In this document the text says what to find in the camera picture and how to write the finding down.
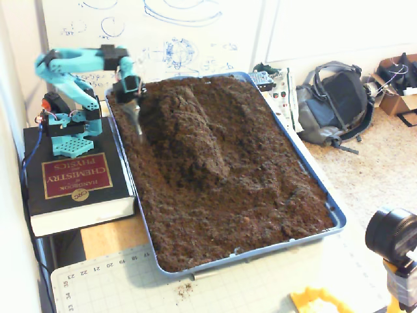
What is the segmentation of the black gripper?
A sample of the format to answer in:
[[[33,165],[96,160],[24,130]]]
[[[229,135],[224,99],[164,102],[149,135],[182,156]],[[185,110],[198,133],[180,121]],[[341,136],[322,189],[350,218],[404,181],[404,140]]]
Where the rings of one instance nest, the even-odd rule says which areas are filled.
[[[133,100],[133,112],[139,114],[141,110],[141,101],[145,98],[145,87],[140,86],[138,91],[125,92],[121,82],[113,84],[113,93],[116,104],[126,104]]]

